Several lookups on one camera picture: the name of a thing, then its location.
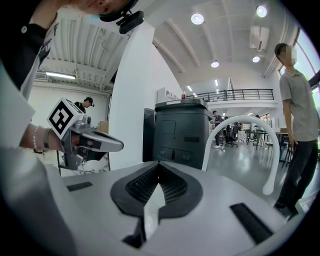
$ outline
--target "black slot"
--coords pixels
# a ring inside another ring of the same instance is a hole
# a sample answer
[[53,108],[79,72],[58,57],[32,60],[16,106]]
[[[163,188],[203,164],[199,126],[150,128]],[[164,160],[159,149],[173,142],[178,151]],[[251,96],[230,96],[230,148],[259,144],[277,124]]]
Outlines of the black slot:
[[256,244],[273,235],[273,232],[244,203],[234,204],[230,209]]
[[198,143],[200,140],[199,140],[199,137],[186,136],[186,137],[184,137],[184,141],[185,141],[185,142],[195,142],[195,143]]
[[70,192],[72,192],[72,191],[76,191],[76,190],[82,190],[82,189],[85,189],[85,188],[88,188],[91,186],[92,186],[92,183],[90,183],[90,182],[82,182],[82,183],[66,186],[66,188]]

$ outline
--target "railing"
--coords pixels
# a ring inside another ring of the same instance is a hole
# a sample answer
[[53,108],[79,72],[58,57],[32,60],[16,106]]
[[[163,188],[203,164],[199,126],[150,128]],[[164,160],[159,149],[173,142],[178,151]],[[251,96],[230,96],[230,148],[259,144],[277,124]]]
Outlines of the railing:
[[187,96],[187,99],[202,99],[206,102],[236,101],[236,100],[274,100],[272,89],[242,89],[223,90],[219,92],[200,93]]

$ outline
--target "box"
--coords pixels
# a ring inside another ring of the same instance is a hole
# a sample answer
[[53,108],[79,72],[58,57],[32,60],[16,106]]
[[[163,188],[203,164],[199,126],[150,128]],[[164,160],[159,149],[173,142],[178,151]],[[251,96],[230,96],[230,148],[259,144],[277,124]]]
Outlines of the box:
[[109,121],[100,121],[98,122],[98,131],[109,133]]

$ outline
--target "white sleeve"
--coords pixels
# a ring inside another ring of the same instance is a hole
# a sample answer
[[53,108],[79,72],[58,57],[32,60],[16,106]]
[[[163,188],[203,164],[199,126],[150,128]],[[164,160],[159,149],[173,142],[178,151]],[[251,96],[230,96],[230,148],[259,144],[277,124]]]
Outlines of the white sleeve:
[[0,59],[0,147],[18,148],[35,111],[23,97]]

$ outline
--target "sneaker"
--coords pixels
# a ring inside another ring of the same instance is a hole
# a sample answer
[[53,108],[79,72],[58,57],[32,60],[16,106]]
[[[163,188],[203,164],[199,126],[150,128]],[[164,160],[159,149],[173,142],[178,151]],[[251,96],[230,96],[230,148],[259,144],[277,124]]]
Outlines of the sneaker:
[[273,207],[274,207],[279,213],[281,213],[281,215],[282,215],[283,217],[285,217],[286,220],[288,220],[288,218],[292,215],[292,212],[291,212],[286,206],[281,207],[281,206],[275,204]]

